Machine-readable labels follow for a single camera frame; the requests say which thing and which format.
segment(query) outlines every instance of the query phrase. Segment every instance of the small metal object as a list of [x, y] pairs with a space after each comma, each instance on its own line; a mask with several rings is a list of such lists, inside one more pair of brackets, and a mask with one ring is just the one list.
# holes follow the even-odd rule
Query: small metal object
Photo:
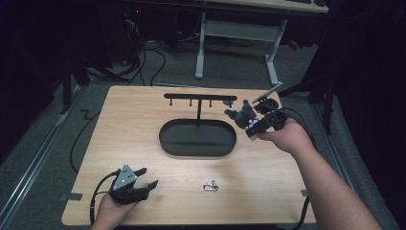
[[216, 192], [218, 186], [215, 184], [214, 180], [212, 180], [212, 184], [206, 183], [203, 185], [203, 190], [206, 192]]
[[273, 92], [275, 92], [275, 90], [281, 85], [282, 85], [282, 83], [279, 81], [273, 88], [269, 89], [265, 93], [261, 94], [257, 99], [255, 99], [252, 102], [252, 104], [255, 104], [257, 102], [260, 102], [260, 101], [266, 99], [269, 95], [271, 95]]

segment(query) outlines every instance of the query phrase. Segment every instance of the metal stand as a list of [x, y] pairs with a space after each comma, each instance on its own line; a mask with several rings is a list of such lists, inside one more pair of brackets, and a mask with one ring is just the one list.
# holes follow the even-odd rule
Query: metal stand
[[270, 54], [265, 56], [265, 62], [268, 68], [268, 74], [271, 83], [279, 83], [273, 61], [281, 42], [286, 23], [287, 20], [284, 19], [279, 27], [271, 27], [235, 22], [206, 20], [206, 13], [203, 12], [200, 28], [200, 47], [197, 54], [195, 77], [197, 79], [203, 78], [205, 36], [212, 35], [273, 42], [273, 48], [270, 51]]
[[201, 119], [202, 101], [223, 101], [231, 106], [236, 96], [202, 94], [165, 94], [166, 99], [198, 100], [196, 119], [175, 119], [165, 123], [159, 132], [162, 149], [174, 156], [221, 157], [230, 153], [237, 140], [236, 131], [220, 120]]

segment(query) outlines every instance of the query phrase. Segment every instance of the hook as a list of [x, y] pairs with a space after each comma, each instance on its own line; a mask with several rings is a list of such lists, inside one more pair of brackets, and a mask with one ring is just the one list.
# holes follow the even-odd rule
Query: hook
[[218, 186], [215, 184], [214, 180], [212, 180], [212, 184], [206, 183], [203, 185], [203, 190], [206, 192], [216, 192]]

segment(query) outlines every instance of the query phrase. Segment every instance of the hand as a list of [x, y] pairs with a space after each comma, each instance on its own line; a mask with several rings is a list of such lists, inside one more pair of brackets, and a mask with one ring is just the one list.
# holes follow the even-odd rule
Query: hand
[[259, 133], [257, 137], [260, 140], [272, 141], [278, 149], [289, 152], [293, 156], [299, 151], [314, 149], [304, 128], [291, 118], [286, 119], [283, 129]]
[[91, 230], [114, 229], [119, 226], [126, 215], [137, 206], [138, 202], [121, 205], [116, 203], [109, 194], [104, 195], [101, 199], [101, 204], [96, 216], [95, 223], [90, 228]]

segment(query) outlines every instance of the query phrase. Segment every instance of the tabletop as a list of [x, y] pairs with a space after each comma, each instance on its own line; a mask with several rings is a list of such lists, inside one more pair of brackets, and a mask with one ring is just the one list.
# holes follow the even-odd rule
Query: tabletop
[[[134, 187], [159, 180], [146, 201], [140, 202], [123, 225], [186, 225], [295, 223], [305, 201], [303, 183], [293, 158], [271, 142], [251, 141], [244, 130], [224, 114], [224, 102], [202, 103], [201, 119], [216, 119], [236, 131], [233, 150], [221, 157], [173, 156], [159, 142], [159, 131], [173, 119], [195, 119], [197, 102], [169, 100], [164, 94], [237, 96], [232, 109], [240, 109], [264, 90], [137, 87], [110, 88], [62, 216], [66, 225], [89, 225], [89, 204], [99, 182], [128, 164], [133, 171], [147, 168]], [[279, 102], [277, 93], [270, 98]], [[101, 191], [108, 191], [113, 178]], [[212, 180], [218, 191], [203, 185]], [[98, 195], [96, 211], [102, 195]], [[309, 206], [305, 222], [315, 222]]]
[[298, 12], [328, 12], [328, 7], [317, 6], [313, 1], [310, 4], [287, 0], [205, 0], [209, 3], [224, 3], [241, 6], [272, 8]]

